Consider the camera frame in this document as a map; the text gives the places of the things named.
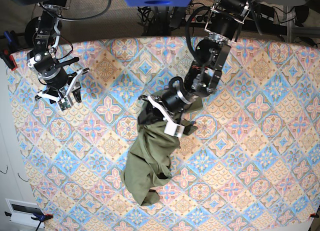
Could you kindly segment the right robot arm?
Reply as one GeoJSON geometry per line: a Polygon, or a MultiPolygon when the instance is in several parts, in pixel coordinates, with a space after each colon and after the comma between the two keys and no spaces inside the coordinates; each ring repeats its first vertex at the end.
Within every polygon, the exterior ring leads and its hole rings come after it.
{"type": "Polygon", "coordinates": [[[74,57],[60,62],[55,52],[61,38],[59,23],[67,0],[12,0],[19,5],[38,4],[43,8],[42,15],[35,23],[35,33],[31,36],[32,50],[27,54],[28,67],[37,75],[39,82],[46,87],[39,91],[35,100],[49,99],[60,108],[67,109],[73,102],[81,103],[79,79],[88,69],[78,69],[68,74],[64,67],[79,61],[74,57]]]}

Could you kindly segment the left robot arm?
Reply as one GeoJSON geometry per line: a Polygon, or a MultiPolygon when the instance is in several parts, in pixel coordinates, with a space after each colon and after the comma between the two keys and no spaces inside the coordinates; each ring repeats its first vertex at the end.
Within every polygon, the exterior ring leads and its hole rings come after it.
{"type": "Polygon", "coordinates": [[[181,137],[188,124],[183,120],[186,113],[202,108],[202,98],[217,91],[222,69],[236,42],[245,19],[251,15],[257,31],[261,33],[255,13],[256,3],[269,3],[282,6],[301,6],[308,0],[214,0],[211,7],[197,8],[185,25],[185,37],[193,61],[185,78],[173,77],[168,88],[158,95],[141,95],[144,101],[137,123],[140,126],[162,123],[164,133],[181,137]],[[192,46],[189,27],[193,18],[201,11],[207,11],[208,21],[204,30],[207,36],[196,47],[192,46]]]}

